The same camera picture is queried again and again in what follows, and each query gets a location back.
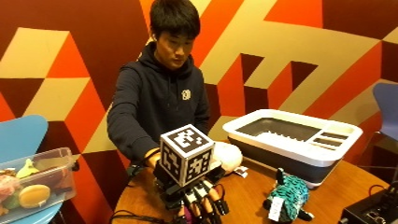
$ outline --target tag on plush toy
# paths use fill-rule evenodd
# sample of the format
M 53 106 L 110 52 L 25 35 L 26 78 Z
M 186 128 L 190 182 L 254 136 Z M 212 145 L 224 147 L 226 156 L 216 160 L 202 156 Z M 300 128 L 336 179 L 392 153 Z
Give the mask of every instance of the tag on plush toy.
M 247 176 L 247 171 L 248 170 L 248 168 L 247 167 L 244 167 L 244 166 L 238 166 L 236 168 L 235 168 L 235 170 L 234 170 L 234 173 L 236 174 L 236 175 L 239 175 L 240 177 L 243 177 L 243 178 L 246 178 L 246 176 Z
M 282 198 L 278 198 L 278 197 L 274 197 L 274 199 L 272 199 L 270 213 L 268 213 L 268 219 L 272 220 L 272 221 L 278 221 L 283 201 L 284 200 Z

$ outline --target black electronic device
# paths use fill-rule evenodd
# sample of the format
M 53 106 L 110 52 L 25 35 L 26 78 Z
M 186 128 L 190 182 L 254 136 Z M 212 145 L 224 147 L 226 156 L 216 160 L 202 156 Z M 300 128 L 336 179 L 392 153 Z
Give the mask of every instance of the black electronic device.
M 398 224 L 398 182 L 343 209 L 339 224 Z

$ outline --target hoodie logo patch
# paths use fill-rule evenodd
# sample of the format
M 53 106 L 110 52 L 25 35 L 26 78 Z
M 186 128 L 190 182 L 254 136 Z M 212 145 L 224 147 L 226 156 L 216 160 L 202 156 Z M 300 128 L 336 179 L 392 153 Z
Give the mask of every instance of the hoodie logo patch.
M 182 91 L 181 95 L 182 95 L 182 100 L 190 99 L 190 91 L 189 90 Z

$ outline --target black hoodie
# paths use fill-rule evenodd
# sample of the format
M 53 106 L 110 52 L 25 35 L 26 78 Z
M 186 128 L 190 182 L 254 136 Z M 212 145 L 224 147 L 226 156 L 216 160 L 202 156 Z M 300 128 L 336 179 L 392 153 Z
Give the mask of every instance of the black hoodie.
M 171 71 L 154 49 L 150 42 L 138 61 L 122 66 L 106 117 L 109 139 L 133 163 L 159 146 L 162 133 L 193 124 L 207 134 L 208 101 L 193 58 Z

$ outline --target robotic hand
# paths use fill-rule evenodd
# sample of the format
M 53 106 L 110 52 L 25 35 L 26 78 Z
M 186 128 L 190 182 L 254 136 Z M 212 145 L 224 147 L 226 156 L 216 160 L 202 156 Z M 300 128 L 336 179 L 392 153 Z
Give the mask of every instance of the robotic hand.
M 220 223 L 228 213 L 227 204 L 214 189 L 224 175 L 220 161 L 211 162 L 214 141 L 191 125 L 161 135 L 161 158 L 153 175 L 165 208 L 179 210 L 174 223 L 186 223 L 183 206 L 194 215 L 194 223 Z
M 155 184 L 159 188 L 161 200 L 167 210 L 178 211 L 173 224 L 185 224 L 193 214 L 191 223 L 220 224 L 219 216 L 228 213 L 227 203 L 222 194 L 215 190 L 216 182 L 224 175 L 224 170 L 218 166 L 202 178 L 179 187 L 159 165 L 154 170 Z

